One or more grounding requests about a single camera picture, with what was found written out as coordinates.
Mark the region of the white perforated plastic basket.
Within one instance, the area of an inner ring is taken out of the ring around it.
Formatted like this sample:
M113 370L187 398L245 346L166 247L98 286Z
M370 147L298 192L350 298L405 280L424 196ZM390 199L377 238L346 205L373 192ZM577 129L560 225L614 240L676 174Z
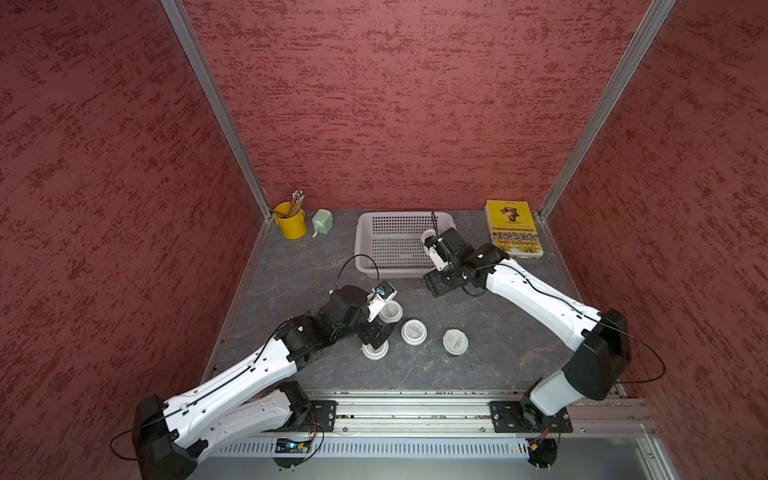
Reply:
M454 228L446 212L367 212L357 222L355 267L369 278L420 278L435 268L422 235Z

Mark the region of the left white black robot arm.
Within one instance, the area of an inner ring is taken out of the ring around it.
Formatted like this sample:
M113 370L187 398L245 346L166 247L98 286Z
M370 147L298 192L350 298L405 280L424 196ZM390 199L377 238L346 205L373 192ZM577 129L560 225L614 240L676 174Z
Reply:
M306 428L311 402L293 375L345 338L382 347L394 326L379 314L396 294L387 281L370 292L337 288L318 312L282 322L262 347L218 376L169 399L142 400L131 430L142 477L185 479L242 437Z

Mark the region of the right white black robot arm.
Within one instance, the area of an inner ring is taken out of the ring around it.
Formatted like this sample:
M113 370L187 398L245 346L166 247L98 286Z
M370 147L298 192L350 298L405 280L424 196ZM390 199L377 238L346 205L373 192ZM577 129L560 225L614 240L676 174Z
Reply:
M453 228L421 235L435 268L424 275L435 297L472 285L500 296L547 327L573 356L538 381L520 401L519 414L532 428L584 398L603 400L631 361L627 322L610 309L601 312L554 289L509 254L486 243L475 249Z

